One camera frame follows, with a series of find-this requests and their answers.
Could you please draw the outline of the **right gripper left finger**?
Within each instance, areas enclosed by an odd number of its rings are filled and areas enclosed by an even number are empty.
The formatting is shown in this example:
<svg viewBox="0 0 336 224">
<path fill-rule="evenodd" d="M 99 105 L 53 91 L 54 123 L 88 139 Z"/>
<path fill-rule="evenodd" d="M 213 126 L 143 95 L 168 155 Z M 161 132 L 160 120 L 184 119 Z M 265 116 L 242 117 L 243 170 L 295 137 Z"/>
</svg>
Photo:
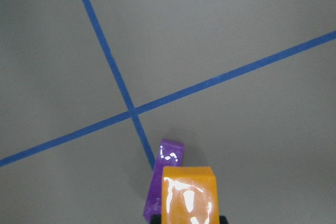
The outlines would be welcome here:
<svg viewBox="0 0 336 224">
<path fill-rule="evenodd" d="M 150 224 L 161 224 L 161 215 L 152 215 Z"/>
</svg>

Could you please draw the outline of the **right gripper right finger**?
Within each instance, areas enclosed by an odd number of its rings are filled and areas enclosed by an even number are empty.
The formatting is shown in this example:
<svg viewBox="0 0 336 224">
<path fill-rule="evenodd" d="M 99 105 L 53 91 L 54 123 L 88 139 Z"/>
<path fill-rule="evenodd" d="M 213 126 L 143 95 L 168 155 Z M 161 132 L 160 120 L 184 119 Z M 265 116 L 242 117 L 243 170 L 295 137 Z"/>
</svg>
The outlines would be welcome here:
<svg viewBox="0 0 336 224">
<path fill-rule="evenodd" d="M 225 216 L 220 215 L 219 217 L 219 223 L 220 224 L 228 224 L 228 220 Z"/>
</svg>

